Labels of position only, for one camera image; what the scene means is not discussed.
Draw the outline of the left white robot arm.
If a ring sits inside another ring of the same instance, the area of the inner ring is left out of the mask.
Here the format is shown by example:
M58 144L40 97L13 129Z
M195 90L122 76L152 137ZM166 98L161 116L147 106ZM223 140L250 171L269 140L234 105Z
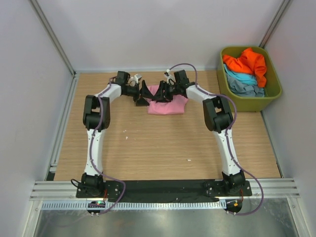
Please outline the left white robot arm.
M103 90L85 98L82 120L88 139L87 161L78 190L88 197L98 198L106 190L102 152L104 137L111 120L110 105L122 95L137 101L141 79L140 74L131 76L128 72L118 71L115 77L109 79Z

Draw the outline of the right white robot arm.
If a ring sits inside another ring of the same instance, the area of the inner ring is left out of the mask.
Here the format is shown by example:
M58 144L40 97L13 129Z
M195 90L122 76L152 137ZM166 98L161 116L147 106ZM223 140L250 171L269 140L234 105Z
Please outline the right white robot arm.
M166 81L159 83L159 88L153 99L157 102L169 102L175 95L181 95L202 104L204 122L216 139L222 162L223 192L230 196L242 195L245 185L245 175L240 168L232 139L233 114L228 97L213 94L196 82L191 82L184 70L164 73Z

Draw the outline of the pink t shirt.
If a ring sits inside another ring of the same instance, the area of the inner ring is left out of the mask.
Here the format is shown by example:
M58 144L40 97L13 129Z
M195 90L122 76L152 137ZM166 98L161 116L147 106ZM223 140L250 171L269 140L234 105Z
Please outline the pink t shirt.
M150 85L148 89L154 95L158 90L159 85ZM150 115L178 115L185 112L185 105L189 101L188 98L175 95L170 103L157 103L151 99L147 99L149 106L147 112Z

